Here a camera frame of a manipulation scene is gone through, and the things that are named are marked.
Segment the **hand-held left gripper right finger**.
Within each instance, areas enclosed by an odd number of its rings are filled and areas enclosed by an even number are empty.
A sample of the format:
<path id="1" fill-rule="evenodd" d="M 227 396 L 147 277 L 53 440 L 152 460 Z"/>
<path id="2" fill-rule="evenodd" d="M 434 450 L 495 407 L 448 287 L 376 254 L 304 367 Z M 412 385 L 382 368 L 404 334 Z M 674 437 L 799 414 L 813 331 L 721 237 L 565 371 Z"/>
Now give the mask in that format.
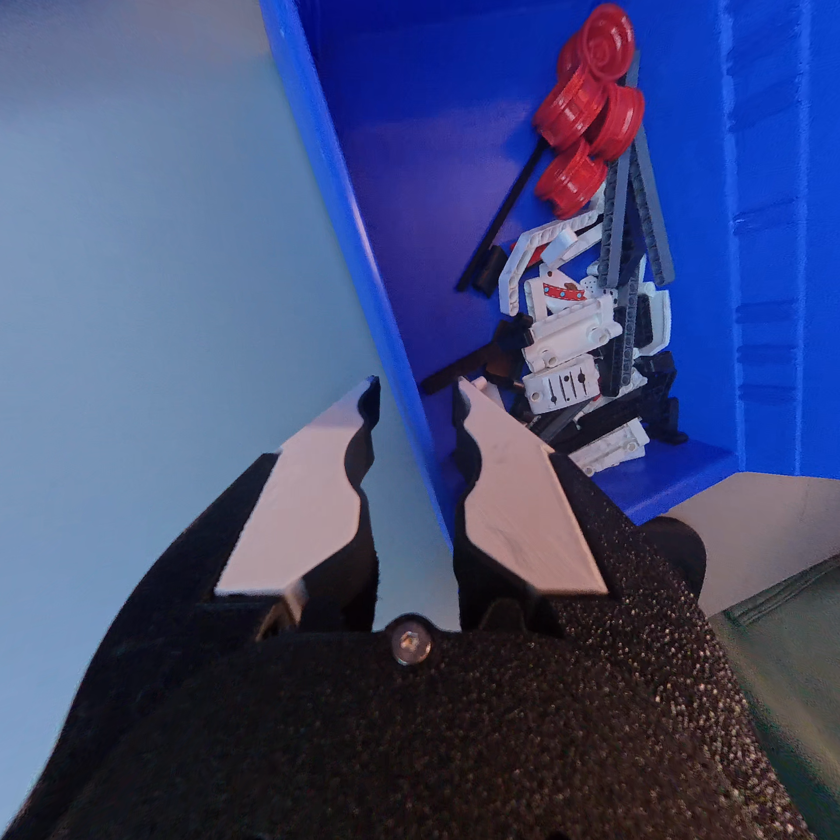
<path id="1" fill-rule="evenodd" d="M 558 602 L 609 603 L 610 590 L 552 462 L 550 446 L 476 383 L 453 387 L 454 572 L 462 614 L 510 600 L 525 614 Z"/>

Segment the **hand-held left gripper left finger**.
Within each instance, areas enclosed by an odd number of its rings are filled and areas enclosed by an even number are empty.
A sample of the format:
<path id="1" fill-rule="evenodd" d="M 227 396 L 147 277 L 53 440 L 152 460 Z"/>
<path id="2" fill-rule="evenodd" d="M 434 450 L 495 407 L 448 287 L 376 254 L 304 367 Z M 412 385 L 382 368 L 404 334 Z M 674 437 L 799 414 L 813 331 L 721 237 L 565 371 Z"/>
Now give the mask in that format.
<path id="1" fill-rule="evenodd" d="M 215 596 L 278 596 L 291 615 L 319 599 L 348 610 L 374 594 L 378 560 L 361 487 L 373 465 L 381 384 L 366 377 L 278 448 Z"/>

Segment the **blue storage bin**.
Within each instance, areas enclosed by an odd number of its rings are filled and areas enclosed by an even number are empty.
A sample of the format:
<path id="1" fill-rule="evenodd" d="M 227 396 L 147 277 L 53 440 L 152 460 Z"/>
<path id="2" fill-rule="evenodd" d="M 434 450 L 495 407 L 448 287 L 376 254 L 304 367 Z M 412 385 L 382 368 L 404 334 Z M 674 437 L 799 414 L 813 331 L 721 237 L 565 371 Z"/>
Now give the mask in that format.
<path id="1" fill-rule="evenodd" d="M 644 522 L 736 471 L 838 478 L 838 2 L 620 2 L 675 283 L 685 445 L 596 478 Z M 262 2 L 266 32 L 438 520 L 452 390 L 498 298 L 456 282 L 596 2 Z"/>

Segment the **black toy connector piece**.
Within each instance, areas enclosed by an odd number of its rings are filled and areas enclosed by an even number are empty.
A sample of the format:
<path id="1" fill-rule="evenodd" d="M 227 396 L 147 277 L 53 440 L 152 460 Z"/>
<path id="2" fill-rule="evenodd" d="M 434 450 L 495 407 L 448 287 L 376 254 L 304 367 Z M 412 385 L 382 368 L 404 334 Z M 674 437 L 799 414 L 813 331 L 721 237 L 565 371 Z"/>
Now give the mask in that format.
<path id="1" fill-rule="evenodd" d="M 477 372 L 500 389 L 516 390 L 515 382 L 522 378 L 525 364 L 523 351 L 533 343 L 532 325 L 533 319 L 523 313 L 510 321 L 500 320 L 491 341 L 430 374 L 420 382 L 421 392 L 433 395 L 456 383 L 459 377 Z"/>

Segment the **pile of white toy panels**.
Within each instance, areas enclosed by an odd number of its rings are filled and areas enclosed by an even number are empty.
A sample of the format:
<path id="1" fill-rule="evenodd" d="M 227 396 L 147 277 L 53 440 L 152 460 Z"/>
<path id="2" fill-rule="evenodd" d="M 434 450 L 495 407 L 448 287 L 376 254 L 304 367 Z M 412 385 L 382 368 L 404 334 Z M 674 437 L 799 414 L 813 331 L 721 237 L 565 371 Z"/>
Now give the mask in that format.
<path id="1" fill-rule="evenodd" d="M 499 297 L 507 305 L 506 313 L 511 320 L 519 313 L 533 319 L 533 343 L 523 351 L 525 364 L 521 379 L 515 382 L 518 400 L 511 410 L 523 425 L 550 413 L 555 419 L 571 419 L 573 406 L 584 406 L 601 397 L 616 398 L 603 395 L 601 376 L 605 346 L 622 330 L 613 318 L 617 293 L 608 297 L 599 287 L 599 260 L 581 279 L 563 271 L 572 258 L 601 245 L 602 227 L 603 214 L 592 209 L 565 221 L 531 228 L 519 235 L 501 270 Z M 632 378 L 618 396 L 645 382 L 634 373 L 635 360 L 669 350 L 669 292 L 645 279 L 647 267 L 643 255 L 639 262 Z M 651 441 L 640 421 L 634 419 L 569 456 L 586 475 L 593 476 L 644 457 Z"/>

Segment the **person's torso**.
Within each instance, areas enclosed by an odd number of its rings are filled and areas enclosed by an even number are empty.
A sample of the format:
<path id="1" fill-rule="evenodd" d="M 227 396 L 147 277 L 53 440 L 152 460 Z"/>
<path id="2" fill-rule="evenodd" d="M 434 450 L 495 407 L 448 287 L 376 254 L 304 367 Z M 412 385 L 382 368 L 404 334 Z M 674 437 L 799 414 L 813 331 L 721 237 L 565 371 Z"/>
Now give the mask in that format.
<path id="1" fill-rule="evenodd" d="M 788 790 L 838 811 L 838 555 L 709 620 Z"/>

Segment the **black toy axle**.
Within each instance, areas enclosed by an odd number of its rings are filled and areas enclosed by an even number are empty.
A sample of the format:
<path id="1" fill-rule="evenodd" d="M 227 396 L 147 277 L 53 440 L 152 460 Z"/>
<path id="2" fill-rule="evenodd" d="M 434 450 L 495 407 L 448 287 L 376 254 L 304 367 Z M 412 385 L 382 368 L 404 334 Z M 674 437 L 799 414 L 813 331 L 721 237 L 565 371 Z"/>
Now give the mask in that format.
<path id="1" fill-rule="evenodd" d="M 515 206 L 525 185 L 528 183 L 540 159 L 542 158 L 544 152 L 548 148 L 549 144 L 544 138 L 539 138 L 537 140 L 529 158 L 520 170 L 514 183 L 511 184 L 495 216 L 491 219 L 490 224 L 486 229 L 486 232 L 484 233 L 482 239 L 479 241 L 472 256 L 469 259 L 469 262 L 466 264 L 460 277 L 458 278 L 455 285 L 455 290 L 457 292 L 465 291 L 468 285 L 473 280 L 478 268 L 485 261 L 487 253 L 490 250 L 490 247 L 493 245 L 494 240 L 498 235 L 499 231 L 501 230 L 502 225 L 507 220 L 509 213 Z"/>

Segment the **red toy wheel hub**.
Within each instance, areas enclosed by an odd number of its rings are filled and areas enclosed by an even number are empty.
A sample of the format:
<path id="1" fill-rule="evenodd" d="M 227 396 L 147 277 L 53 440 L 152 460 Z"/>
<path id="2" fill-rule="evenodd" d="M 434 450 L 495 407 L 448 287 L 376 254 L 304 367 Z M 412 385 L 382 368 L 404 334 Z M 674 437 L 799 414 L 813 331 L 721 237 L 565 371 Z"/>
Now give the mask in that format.
<path id="1" fill-rule="evenodd" d="M 606 83 L 580 65 L 566 72 L 532 117 L 548 146 L 565 151 L 583 137 L 606 101 Z"/>
<path id="2" fill-rule="evenodd" d="M 584 133 L 590 156 L 611 163 L 619 159 L 634 141 L 645 111 L 644 94 L 635 87 L 610 81 L 605 86 L 602 110 Z"/>
<path id="3" fill-rule="evenodd" d="M 615 3 L 595 7 L 578 33 L 583 66 L 596 81 L 615 82 L 634 60 L 635 33 L 627 12 Z"/>
<path id="4" fill-rule="evenodd" d="M 536 197 L 552 207 L 560 220 L 578 214 L 591 201 L 607 175 L 604 160 L 592 157 L 592 149 L 583 138 L 559 152 L 541 174 L 535 187 Z"/>

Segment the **black toy frame piece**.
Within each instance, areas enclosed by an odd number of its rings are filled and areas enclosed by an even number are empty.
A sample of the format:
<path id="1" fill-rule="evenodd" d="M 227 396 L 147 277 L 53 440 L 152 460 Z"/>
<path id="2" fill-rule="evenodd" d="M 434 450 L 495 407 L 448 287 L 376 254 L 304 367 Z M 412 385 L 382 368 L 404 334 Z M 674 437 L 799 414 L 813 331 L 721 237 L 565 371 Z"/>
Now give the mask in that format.
<path id="1" fill-rule="evenodd" d="M 633 372 L 645 382 L 624 395 L 573 406 L 571 419 L 567 420 L 555 419 L 551 413 L 536 416 L 524 422 L 525 428 L 567 455 L 634 419 L 640 421 L 650 439 L 667 445 L 684 444 L 688 435 L 678 428 L 679 401 L 669 393 L 677 376 L 673 354 L 661 350 L 641 356 L 635 360 Z"/>

